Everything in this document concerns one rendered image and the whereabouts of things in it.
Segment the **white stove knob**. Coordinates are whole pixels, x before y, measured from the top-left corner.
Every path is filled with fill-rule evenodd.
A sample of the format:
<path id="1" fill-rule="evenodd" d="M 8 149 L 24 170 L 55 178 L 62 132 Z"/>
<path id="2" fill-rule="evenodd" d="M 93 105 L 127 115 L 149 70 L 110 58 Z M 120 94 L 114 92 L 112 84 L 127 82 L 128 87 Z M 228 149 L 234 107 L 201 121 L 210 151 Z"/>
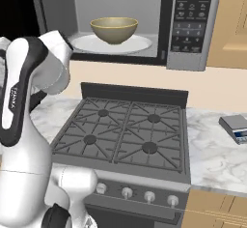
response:
<path id="1" fill-rule="evenodd" d="M 178 204 L 178 197 L 176 195 L 169 195 L 167 198 L 167 203 L 174 208 Z"/>
<path id="2" fill-rule="evenodd" d="M 122 189 L 122 196 L 125 198 L 125 199 L 129 199 L 132 197 L 132 194 L 133 194 L 133 190 L 130 188 L 130 187 L 124 187 Z"/>
<path id="3" fill-rule="evenodd" d="M 144 198 L 150 204 L 155 200 L 155 194 L 152 191 L 146 191 L 144 194 Z"/>
<path id="4" fill-rule="evenodd" d="M 104 194 L 106 192 L 107 186 L 103 183 L 98 183 L 96 186 L 96 192 L 98 194 Z"/>

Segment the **tan wooden base cupboard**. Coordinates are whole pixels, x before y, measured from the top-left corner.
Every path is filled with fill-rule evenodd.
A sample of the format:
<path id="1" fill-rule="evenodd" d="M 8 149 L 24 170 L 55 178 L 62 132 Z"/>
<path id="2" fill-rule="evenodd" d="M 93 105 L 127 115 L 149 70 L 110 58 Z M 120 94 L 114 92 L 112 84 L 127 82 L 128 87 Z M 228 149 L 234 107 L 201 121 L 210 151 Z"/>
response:
<path id="1" fill-rule="evenodd" d="M 247 228 L 247 197 L 191 189 L 181 228 Z"/>

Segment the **white round turntable plate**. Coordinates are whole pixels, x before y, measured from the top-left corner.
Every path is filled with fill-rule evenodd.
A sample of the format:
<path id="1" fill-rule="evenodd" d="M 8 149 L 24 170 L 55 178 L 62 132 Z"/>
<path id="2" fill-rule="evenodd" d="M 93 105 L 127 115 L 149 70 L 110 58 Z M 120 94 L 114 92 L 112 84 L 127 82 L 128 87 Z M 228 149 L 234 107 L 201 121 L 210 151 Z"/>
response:
<path id="1" fill-rule="evenodd" d="M 132 35 L 128 40 L 120 44 L 109 44 L 98 38 L 96 35 L 78 36 L 72 38 L 70 43 L 75 49 L 87 53 L 125 55 L 148 49 L 152 41 L 142 37 Z"/>

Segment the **grey gas stove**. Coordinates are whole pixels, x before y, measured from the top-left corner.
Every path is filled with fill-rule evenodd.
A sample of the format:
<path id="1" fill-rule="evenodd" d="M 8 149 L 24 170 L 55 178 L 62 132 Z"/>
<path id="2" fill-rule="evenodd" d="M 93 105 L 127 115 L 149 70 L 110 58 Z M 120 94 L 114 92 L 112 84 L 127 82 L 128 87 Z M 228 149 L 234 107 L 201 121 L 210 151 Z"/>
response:
<path id="1" fill-rule="evenodd" d="M 173 220 L 85 203 L 98 228 L 181 228 L 191 186 L 185 91 L 82 83 L 82 100 L 51 143 L 57 163 L 92 168 L 104 194 L 175 209 Z M 125 199 L 122 189 L 130 187 Z M 172 208 L 169 195 L 178 197 Z"/>

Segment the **olive ceramic bowl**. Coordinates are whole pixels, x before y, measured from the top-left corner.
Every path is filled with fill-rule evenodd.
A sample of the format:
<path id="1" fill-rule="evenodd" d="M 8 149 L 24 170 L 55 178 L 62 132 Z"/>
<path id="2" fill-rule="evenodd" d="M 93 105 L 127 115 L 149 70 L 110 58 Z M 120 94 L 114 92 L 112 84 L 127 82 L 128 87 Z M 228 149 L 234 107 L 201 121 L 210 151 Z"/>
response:
<path id="1" fill-rule="evenodd" d="M 130 17 L 102 17 L 90 22 L 98 38 L 109 44 L 121 44 L 136 31 L 138 20 Z"/>

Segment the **grey kitchen scale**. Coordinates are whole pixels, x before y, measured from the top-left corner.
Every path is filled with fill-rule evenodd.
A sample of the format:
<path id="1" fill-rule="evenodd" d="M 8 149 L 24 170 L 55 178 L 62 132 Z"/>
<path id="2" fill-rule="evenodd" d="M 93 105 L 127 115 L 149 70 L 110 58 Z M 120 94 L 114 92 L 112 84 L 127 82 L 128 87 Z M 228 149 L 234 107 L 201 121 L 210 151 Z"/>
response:
<path id="1" fill-rule="evenodd" d="M 218 123 L 238 145 L 247 143 L 247 120 L 242 115 L 220 117 Z"/>

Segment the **grey microwave oven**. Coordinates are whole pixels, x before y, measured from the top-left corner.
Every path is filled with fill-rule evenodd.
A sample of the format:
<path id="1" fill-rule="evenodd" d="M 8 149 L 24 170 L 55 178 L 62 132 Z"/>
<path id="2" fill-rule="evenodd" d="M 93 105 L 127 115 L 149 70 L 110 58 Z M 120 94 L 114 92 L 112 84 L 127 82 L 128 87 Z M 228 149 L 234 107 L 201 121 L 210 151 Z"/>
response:
<path id="1" fill-rule="evenodd" d="M 219 0 L 34 0 L 42 34 L 59 30 L 71 41 L 95 34 L 90 22 L 102 17 L 138 20 L 134 35 L 152 41 L 148 49 L 125 55 L 75 49 L 74 60 L 165 66 L 202 71 Z"/>

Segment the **tan wooden wall cupboard door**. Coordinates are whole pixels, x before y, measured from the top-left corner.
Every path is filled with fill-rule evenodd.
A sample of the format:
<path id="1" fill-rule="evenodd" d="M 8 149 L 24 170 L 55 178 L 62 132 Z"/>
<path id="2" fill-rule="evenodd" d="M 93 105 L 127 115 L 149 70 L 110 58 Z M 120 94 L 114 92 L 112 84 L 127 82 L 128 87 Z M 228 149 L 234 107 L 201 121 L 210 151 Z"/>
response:
<path id="1" fill-rule="evenodd" d="M 247 0 L 220 0 L 207 65 L 247 69 Z"/>

